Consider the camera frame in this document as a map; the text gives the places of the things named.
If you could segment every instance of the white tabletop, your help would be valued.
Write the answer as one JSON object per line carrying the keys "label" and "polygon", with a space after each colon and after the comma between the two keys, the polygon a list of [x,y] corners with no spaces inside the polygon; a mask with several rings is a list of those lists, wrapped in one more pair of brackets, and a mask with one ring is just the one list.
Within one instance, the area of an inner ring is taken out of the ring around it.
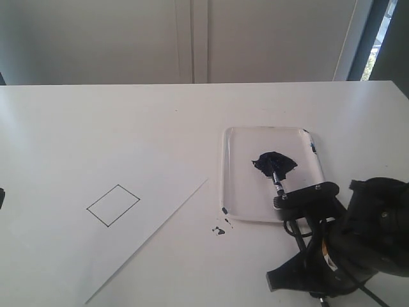
{"label": "white tabletop", "polygon": [[[409,101],[390,82],[0,87],[0,306],[81,306],[7,228],[33,195],[46,197],[46,179],[58,184],[64,171],[129,141],[183,159],[209,180],[90,307],[319,306],[309,294],[268,289],[266,272],[298,252],[281,225],[224,222],[222,134],[232,126],[307,129],[347,204],[351,179],[408,180],[408,119]],[[215,226],[226,234],[216,236]],[[409,300],[409,279],[378,274],[367,286],[391,306]],[[377,306],[359,291],[330,302]]]}

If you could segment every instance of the sheet of paper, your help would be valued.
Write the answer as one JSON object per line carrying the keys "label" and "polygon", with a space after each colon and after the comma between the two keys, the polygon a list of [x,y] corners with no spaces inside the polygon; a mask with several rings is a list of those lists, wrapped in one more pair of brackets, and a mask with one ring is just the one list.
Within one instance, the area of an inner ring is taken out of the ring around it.
{"label": "sheet of paper", "polygon": [[27,204],[11,231],[86,302],[206,179],[141,147],[84,173],[61,174],[53,203]]}

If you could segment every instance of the black object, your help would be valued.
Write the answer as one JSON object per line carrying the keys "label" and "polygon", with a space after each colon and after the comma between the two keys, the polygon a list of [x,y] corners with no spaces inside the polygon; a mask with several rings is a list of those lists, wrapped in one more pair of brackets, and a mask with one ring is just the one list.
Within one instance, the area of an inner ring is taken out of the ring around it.
{"label": "black object", "polygon": [[[290,234],[296,237],[300,252],[267,273],[271,291],[306,291],[324,300],[360,288],[387,306],[364,283],[379,271],[409,276],[409,184],[372,178],[353,180],[350,189],[348,210],[337,200],[339,188],[332,182],[274,199],[285,225],[292,221]],[[301,217],[312,231],[306,247],[299,244],[302,236],[294,221]]]}
{"label": "black object", "polygon": [[277,174],[278,180],[284,180],[286,174],[297,166],[295,161],[278,152],[263,153],[257,161],[253,161],[253,165],[268,178]]}
{"label": "black object", "polygon": [[3,205],[4,197],[6,197],[6,193],[2,188],[0,188],[0,209],[1,206]]}

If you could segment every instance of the white wall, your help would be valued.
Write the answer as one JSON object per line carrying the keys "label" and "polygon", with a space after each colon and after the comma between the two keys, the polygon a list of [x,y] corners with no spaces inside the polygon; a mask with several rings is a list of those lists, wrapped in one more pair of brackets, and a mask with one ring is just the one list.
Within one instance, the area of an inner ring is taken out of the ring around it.
{"label": "white wall", "polygon": [[331,81],[363,2],[358,38],[371,0],[209,0],[208,80]]}
{"label": "white wall", "polygon": [[0,72],[6,84],[46,84],[33,41],[13,0],[0,4]]}
{"label": "white wall", "polygon": [[180,83],[189,74],[191,80],[190,33],[181,31],[190,15],[177,23],[175,4],[189,10],[189,0],[13,2],[51,84]]}

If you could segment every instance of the black outline square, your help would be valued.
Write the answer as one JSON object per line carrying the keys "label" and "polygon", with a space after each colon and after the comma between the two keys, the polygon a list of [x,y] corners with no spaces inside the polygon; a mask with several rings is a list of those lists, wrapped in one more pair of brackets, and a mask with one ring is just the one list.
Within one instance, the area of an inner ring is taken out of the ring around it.
{"label": "black outline square", "polygon": [[[124,191],[126,191],[126,192],[128,192],[129,194],[131,194],[134,198],[136,198],[137,199],[137,201],[135,202],[135,203],[133,203],[129,208],[127,208],[124,212],[122,212],[122,214],[120,215],[120,216],[118,216],[111,224],[106,224],[103,220],[101,220],[94,212],[92,212],[91,210],[90,210],[90,208],[93,206],[93,205],[95,205],[96,203],[98,203],[102,198],[104,198],[105,196],[107,196],[111,191],[113,191],[116,187],[120,187],[120,188],[122,188]],[[128,210],[129,209],[131,209],[134,205],[136,205],[136,203],[138,202],[138,201],[140,201],[141,199],[138,197],[138,196],[136,196],[136,195],[134,195],[134,194],[132,194],[131,192],[129,192],[127,189],[125,189],[122,185],[120,185],[120,184],[117,184],[117,185],[115,185],[111,190],[109,190],[108,192],[106,192],[103,196],[101,196],[96,202],[94,202],[92,205],[90,205],[86,210],[89,212],[89,213],[91,213],[93,216],[95,216],[102,224],[104,224],[106,227],[110,227],[110,225],[112,225],[113,223],[115,223],[121,216],[123,216],[125,213],[127,213],[128,212]]]}

